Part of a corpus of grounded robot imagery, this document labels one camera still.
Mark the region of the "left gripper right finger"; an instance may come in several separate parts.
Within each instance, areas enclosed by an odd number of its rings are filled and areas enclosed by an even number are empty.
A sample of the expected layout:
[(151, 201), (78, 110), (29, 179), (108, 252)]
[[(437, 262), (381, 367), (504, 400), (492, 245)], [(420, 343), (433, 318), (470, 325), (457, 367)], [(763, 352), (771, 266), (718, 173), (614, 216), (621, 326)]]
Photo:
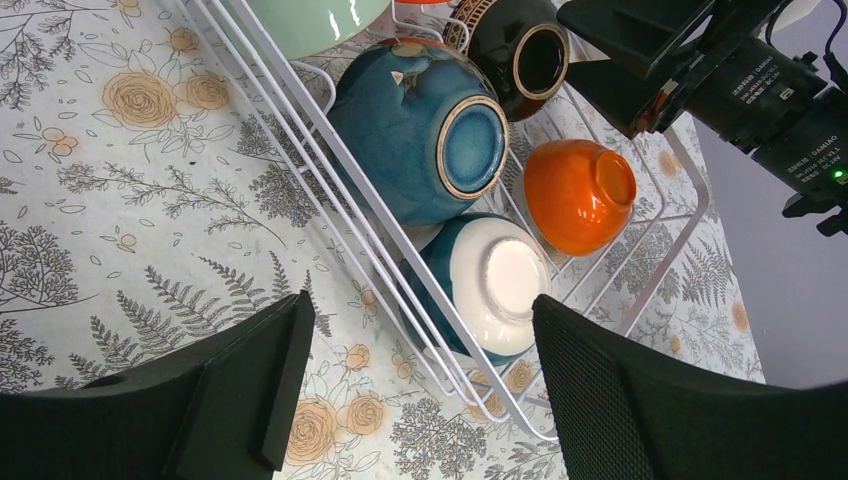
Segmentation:
[(572, 479), (843, 479), (847, 385), (717, 374), (601, 327), (547, 295), (532, 306)]

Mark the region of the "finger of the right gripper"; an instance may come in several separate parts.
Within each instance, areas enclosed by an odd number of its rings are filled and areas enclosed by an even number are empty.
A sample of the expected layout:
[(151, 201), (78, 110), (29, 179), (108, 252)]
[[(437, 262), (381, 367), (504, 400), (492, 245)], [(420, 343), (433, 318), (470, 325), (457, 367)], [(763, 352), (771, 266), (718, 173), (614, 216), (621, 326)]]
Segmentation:
[(646, 79), (692, 51), (685, 41), (713, 13), (714, 1), (568, 1), (557, 20), (628, 72)]
[(566, 72), (566, 82), (628, 138), (643, 132), (663, 133), (669, 128), (669, 117), (642, 119), (669, 78), (669, 62), (660, 64), (647, 79), (612, 60), (574, 62)]

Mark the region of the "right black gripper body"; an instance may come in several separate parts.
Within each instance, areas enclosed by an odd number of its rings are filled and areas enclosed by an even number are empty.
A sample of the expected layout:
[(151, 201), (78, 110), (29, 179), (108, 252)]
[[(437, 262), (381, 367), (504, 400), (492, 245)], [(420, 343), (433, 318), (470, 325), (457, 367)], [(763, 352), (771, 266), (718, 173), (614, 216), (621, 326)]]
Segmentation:
[(642, 116), (682, 112), (734, 146), (811, 145), (829, 136), (829, 84), (808, 52), (793, 58), (772, 35), (787, 1), (714, 1), (705, 30), (671, 65), (653, 105)]

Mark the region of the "mint green bowl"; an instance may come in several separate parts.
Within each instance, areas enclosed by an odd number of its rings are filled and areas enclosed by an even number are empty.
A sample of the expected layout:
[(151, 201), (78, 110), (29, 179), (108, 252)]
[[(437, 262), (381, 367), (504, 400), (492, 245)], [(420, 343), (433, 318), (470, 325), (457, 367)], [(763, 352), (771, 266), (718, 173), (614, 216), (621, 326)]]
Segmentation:
[(270, 39), (287, 59), (336, 47), (361, 33), (389, 8), (389, 0), (248, 0)]

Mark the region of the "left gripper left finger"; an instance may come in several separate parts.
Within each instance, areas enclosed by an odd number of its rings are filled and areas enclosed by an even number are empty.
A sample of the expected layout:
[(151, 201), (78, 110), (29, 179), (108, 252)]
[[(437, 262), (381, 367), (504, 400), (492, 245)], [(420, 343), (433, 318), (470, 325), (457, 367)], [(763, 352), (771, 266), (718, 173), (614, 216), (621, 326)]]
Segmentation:
[(78, 389), (1, 398), (5, 479), (270, 479), (283, 469), (316, 313), (289, 295)]

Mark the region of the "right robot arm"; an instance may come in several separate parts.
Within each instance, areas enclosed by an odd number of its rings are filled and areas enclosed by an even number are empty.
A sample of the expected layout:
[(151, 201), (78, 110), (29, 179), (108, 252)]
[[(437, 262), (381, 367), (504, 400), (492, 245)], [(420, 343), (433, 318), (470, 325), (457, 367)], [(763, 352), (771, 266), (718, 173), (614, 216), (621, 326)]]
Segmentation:
[(847, 229), (847, 73), (832, 51), (788, 57), (771, 35), (784, 1), (569, 1), (558, 21), (602, 53), (567, 73), (612, 126), (662, 133), (683, 113), (793, 192), (787, 218)]

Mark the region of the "blue glazed bowl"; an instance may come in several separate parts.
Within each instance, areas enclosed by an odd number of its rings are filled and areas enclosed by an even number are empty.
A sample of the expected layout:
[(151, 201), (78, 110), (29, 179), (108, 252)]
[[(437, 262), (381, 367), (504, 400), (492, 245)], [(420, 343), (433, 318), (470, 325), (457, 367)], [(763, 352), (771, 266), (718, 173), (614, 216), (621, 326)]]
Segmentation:
[(442, 223), (499, 179), (508, 122), (494, 88), (464, 54), (401, 37), (348, 66), (327, 114), (397, 222)]

